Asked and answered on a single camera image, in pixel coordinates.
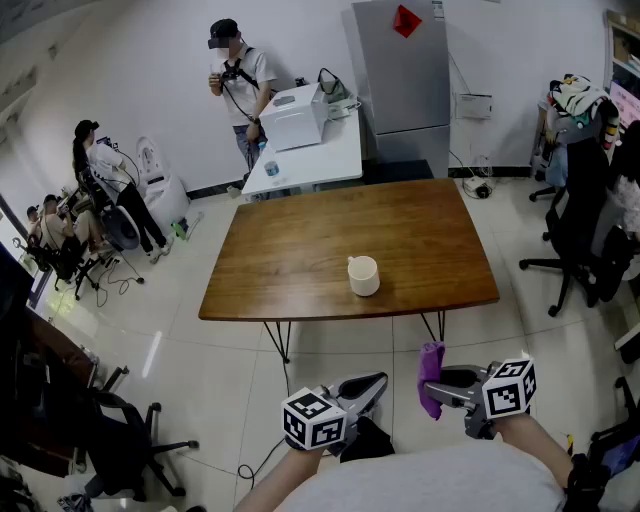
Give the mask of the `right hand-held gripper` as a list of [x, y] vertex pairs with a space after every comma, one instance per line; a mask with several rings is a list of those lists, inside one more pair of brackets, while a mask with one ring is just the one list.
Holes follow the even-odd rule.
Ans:
[[[425, 383], [429, 398], [451, 408], [474, 408], [465, 417], [465, 433], [474, 439], [493, 439], [495, 421], [530, 412], [537, 390], [534, 360], [506, 359], [487, 368], [451, 365], [441, 369], [440, 383]], [[475, 385], [479, 391], [450, 385]]]

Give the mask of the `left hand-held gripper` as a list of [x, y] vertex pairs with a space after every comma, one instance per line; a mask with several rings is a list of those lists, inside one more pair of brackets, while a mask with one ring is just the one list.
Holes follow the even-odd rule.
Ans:
[[302, 388], [281, 403], [285, 441], [297, 450], [323, 449], [339, 456], [356, 440], [357, 421], [373, 413], [387, 385], [387, 374], [377, 372], [349, 377], [340, 385]]

